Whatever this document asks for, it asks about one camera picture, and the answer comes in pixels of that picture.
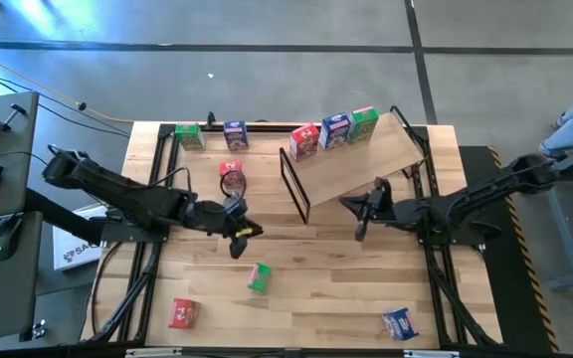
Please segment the tilted wooden shelf tray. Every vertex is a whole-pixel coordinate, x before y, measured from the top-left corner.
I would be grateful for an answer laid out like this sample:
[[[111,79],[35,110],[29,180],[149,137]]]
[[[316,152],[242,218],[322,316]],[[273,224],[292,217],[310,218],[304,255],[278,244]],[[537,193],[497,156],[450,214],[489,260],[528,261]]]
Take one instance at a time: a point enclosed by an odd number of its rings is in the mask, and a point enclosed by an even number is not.
[[[371,138],[330,151],[319,150],[299,162],[279,151],[281,175],[304,223],[313,207],[331,201],[423,159],[414,131],[399,108],[379,116]]]

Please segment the black hazard striped floor mat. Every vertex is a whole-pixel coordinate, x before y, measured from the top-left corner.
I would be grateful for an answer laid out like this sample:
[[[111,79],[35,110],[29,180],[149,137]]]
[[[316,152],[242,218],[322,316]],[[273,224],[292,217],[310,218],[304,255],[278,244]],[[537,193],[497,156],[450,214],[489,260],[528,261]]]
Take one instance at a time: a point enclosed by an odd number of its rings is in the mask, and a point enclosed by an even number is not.
[[[480,268],[471,277],[480,282],[479,291],[461,278],[461,297],[467,308],[488,335],[511,350],[557,352],[554,327],[513,200],[499,200],[472,218],[499,227],[502,234],[482,254],[468,247],[454,250],[457,269],[465,264]]]

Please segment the black computer mouse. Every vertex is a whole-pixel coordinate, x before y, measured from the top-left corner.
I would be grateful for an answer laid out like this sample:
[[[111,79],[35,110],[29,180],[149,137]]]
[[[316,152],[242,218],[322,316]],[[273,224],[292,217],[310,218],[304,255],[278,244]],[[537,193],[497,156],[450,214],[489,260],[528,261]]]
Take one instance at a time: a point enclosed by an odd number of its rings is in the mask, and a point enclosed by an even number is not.
[[[22,224],[21,213],[5,217],[0,221],[0,261],[6,261],[16,253]]]

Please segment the black desk leg bar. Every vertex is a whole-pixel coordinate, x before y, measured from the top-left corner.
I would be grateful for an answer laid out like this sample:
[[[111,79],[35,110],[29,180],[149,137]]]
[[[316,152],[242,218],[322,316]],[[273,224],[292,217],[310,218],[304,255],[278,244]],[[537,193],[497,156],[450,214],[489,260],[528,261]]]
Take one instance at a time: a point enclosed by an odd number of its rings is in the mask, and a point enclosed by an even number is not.
[[[29,188],[26,189],[24,211],[40,212],[48,224],[90,244],[97,246],[101,244],[101,223],[81,217]]]

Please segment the red cereal box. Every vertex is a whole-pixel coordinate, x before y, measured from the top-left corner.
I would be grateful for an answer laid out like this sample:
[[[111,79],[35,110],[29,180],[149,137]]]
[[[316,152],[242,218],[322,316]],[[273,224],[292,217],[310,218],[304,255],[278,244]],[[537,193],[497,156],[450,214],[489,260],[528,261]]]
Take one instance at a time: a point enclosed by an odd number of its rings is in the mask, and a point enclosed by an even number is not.
[[[289,152],[299,162],[317,151],[319,130],[313,123],[305,124],[289,134]]]
[[[243,164],[240,160],[223,161],[219,165],[222,188],[226,192],[240,192],[245,187]]]
[[[201,304],[195,300],[174,298],[168,327],[192,329],[196,324],[200,308]]]

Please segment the white printed cardboard box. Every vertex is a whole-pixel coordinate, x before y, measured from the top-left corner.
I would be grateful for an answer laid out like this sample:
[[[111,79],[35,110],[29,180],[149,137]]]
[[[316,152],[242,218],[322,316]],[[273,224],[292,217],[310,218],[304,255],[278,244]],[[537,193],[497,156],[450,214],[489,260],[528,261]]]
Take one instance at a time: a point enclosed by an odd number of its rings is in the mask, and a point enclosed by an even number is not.
[[[106,244],[98,245],[75,237],[65,230],[53,227],[53,268],[56,271],[73,269],[98,261]]]

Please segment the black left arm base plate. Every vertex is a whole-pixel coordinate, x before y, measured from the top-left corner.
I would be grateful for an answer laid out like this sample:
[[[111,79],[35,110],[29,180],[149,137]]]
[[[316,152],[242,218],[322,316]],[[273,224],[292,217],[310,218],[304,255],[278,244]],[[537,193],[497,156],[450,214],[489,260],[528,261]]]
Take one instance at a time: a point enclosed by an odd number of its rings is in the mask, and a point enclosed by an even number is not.
[[[168,226],[154,224],[149,229],[142,229],[129,222],[118,210],[107,211],[101,223],[102,247],[107,247],[110,243],[164,243],[169,237]]]

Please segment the green cereal box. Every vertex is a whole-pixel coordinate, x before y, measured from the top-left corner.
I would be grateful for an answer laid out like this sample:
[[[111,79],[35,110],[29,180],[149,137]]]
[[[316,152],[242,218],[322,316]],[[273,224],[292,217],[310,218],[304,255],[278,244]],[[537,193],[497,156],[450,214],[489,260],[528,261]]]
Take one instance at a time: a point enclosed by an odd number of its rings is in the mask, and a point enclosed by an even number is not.
[[[177,123],[175,137],[186,151],[202,151],[206,147],[201,126],[198,123]]]
[[[375,129],[379,115],[374,106],[366,106],[350,112],[348,139],[357,142],[369,139]]]
[[[251,271],[248,288],[257,293],[265,293],[272,270],[269,266],[256,263]]]

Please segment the silver aluminium bracket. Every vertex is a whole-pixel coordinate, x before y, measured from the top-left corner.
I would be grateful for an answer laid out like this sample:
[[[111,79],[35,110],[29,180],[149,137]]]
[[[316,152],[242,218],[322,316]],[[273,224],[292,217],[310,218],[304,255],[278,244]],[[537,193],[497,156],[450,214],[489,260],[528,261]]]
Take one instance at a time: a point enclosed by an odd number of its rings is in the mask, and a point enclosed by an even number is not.
[[[127,349],[124,358],[177,358],[182,356],[182,349],[175,347],[145,347]]]
[[[461,358],[461,354],[458,351],[408,349],[403,351],[403,357],[404,358]]]

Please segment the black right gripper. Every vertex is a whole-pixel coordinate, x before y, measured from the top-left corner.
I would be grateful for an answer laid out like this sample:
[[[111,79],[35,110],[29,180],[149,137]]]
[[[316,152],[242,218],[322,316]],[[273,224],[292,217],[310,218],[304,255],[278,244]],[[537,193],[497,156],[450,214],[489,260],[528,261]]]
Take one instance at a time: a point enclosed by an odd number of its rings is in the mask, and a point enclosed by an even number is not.
[[[391,186],[387,179],[381,177],[377,177],[375,179],[374,189],[379,188],[385,188],[391,193]],[[362,194],[359,196],[342,196],[340,198],[340,202],[343,206],[358,218],[358,225],[355,233],[355,239],[358,242],[364,241],[367,227],[370,222],[375,222],[380,219],[389,219],[392,214],[392,208],[388,212],[377,212],[372,208],[371,192],[369,194]]]

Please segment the blue cereal box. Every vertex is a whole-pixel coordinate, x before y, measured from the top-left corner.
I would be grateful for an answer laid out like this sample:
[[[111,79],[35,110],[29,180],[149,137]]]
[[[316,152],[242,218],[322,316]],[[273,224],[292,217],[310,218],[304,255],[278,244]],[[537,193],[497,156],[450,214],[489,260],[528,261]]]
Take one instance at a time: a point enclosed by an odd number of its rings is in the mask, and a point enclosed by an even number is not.
[[[223,124],[225,141],[230,151],[249,148],[246,124],[243,121],[225,121]]]
[[[419,335],[407,307],[384,312],[382,320],[395,340],[406,341]]]
[[[350,120],[346,112],[325,118],[321,122],[319,145],[330,150],[343,145],[348,137]]]

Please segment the dark grey desk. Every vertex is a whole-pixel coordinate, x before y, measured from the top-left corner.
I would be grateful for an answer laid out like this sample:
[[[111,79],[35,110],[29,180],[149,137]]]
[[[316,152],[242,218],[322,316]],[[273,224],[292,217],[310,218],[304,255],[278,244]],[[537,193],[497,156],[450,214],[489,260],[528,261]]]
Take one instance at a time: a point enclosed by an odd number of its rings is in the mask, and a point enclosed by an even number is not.
[[[31,151],[38,109],[38,94],[34,91],[0,95],[0,121],[13,111],[12,103],[27,110],[11,122],[8,132],[0,131],[0,216],[23,209],[32,159]]]
[[[16,252],[0,261],[0,337],[26,334],[33,325],[42,221],[39,212],[24,214]]]

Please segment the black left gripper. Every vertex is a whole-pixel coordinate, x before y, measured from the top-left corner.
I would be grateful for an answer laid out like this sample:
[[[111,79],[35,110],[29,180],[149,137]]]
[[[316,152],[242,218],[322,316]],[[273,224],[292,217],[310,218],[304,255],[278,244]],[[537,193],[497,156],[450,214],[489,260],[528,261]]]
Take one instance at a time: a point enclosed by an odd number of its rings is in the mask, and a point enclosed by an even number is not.
[[[225,213],[224,206],[214,201],[197,203],[200,222],[208,234],[220,234],[230,240],[229,251],[232,259],[238,259],[245,251],[248,239],[262,234],[263,227],[248,222],[244,215],[234,216]]]

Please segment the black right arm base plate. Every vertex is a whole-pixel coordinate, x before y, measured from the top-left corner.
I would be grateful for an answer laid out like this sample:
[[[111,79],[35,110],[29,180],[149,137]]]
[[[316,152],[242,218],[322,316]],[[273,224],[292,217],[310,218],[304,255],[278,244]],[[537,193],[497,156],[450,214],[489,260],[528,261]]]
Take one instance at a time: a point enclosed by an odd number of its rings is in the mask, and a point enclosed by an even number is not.
[[[499,230],[492,224],[469,220],[470,212],[462,209],[421,208],[419,229],[425,246],[484,245]]]

